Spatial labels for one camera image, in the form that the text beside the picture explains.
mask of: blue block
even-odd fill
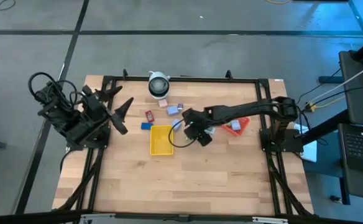
[[[142,123],[142,130],[151,130],[152,123]]]
[[[173,116],[179,113],[177,106],[168,106],[168,115]]]
[[[178,123],[180,120],[179,119],[174,119],[173,121],[172,121],[172,127],[176,124],[176,123]],[[174,128],[173,128],[173,130],[175,130],[175,131],[177,131],[179,128],[180,128],[180,126],[182,125],[182,122],[180,122],[180,123],[178,123]]]
[[[239,124],[238,120],[231,121],[231,129],[233,129],[234,131],[241,130],[241,125]]]

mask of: orange object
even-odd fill
[[[239,121],[239,124],[241,125],[241,130],[233,130],[231,129],[231,127],[223,124],[221,127],[230,132],[231,134],[235,135],[235,136],[242,136],[243,132],[245,131],[246,127],[248,126],[249,122],[250,122],[250,118],[245,117],[245,118],[238,118],[237,119]]]

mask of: laptop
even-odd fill
[[[347,191],[363,197],[363,127],[339,124],[338,130]]]

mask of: laptop keyboard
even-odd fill
[[[363,158],[363,135],[357,133],[345,133],[345,147],[348,156]]]

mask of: white cable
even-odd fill
[[[312,100],[310,100],[310,101],[307,101],[306,106],[307,106],[310,102],[313,102],[314,100],[317,100],[318,98],[322,97],[323,95],[328,94],[328,93],[330,93],[330,92],[334,91],[335,89],[339,88],[340,86],[343,86],[344,84],[348,83],[348,82],[349,82],[349,81],[351,81],[353,78],[355,78],[355,77],[357,77],[357,76],[359,76],[359,75],[361,75],[361,74],[363,74],[363,71],[361,71],[361,72],[357,73],[356,75],[354,75],[353,77],[349,78],[349,79],[348,79],[348,80],[346,80],[344,83],[342,83],[342,84],[338,85],[337,87],[333,88],[332,90],[329,90],[329,91],[327,91],[326,93],[323,93],[323,94],[321,94],[320,96],[317,96],[316,98],[314,98],[314,99],[312,99]]]

